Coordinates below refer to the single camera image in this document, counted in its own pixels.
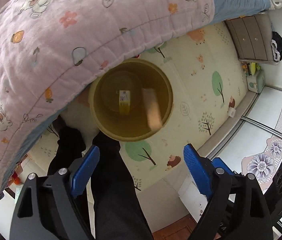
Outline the floral floor mat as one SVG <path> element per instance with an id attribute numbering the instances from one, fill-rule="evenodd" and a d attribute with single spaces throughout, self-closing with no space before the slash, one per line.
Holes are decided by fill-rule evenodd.
<path id="1" fill-rule="evenodd" d="M 270 187 L 281 161 L 282 139 L 273 135 L 266 140 L 263 152 L 242 159 L 242 174 L 254 174 L 262 192 L 265 192 Z"/>

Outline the cartoon play mat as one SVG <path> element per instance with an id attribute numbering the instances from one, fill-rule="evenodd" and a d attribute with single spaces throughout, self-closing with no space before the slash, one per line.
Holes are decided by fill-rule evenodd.
<path id="1" fill-rule="evenodd" d="M 121 156 L 137 192 L 181 167 L 183 147 L 201 147 L 247 94 L 245 76 L 224 22 L 205 26 L 143 52 L 140 61 L 160 68 L 173 92 L 167 124 L 155 135 L 123 142 Z"/>

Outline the person's black trousers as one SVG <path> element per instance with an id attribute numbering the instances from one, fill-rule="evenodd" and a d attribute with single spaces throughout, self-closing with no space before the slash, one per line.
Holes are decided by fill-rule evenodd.
<path id="1" fill-rule="evenodd" d="M 80 131 L 67 126 L 60 116 L 53 121 L 52 126 L 59 140 L 56 156 L 49 164 L 48 175 L 70 167 L 86 149 Z M 99 162 L 91 177 L 96 239 L 152 239 L 133 178 L 119 153 L 120 143 L 99 132 L 92 144 L 100 151 Z"/>

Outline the pink bear-print quilt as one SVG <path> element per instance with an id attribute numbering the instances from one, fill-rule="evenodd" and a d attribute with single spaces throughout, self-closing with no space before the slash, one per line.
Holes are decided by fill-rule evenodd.
<path id="1" fill-rule="evenodd" d="M 214 15 L 214 0 L 0 0 L 0 195 L 41 124 L 89 83 Z"/>

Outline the tan trash bin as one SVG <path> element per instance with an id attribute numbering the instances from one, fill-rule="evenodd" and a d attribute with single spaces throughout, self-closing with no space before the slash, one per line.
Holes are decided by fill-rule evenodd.
<path id="1" fill-rule="evenodd" d="M 140 141 L 158 131 L 148 127 L 142 90 L 156 91 L 164 127 L 174 103 L 170 81 L 155 64 L 141 59 L 122 62 L 97 78 L 89 90 L 89 107 L 97 127 L 119 141 Z"/>

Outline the grey drawer cabinet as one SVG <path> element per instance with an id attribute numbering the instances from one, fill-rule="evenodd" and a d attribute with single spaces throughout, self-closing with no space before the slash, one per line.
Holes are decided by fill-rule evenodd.
<path id="1" fill-rule="evenodd" d="M 272 23 L 267 12 L 226 20 L 225 24 L 234 42 L 238 60 L 278 64 L 271 46 Z"/>

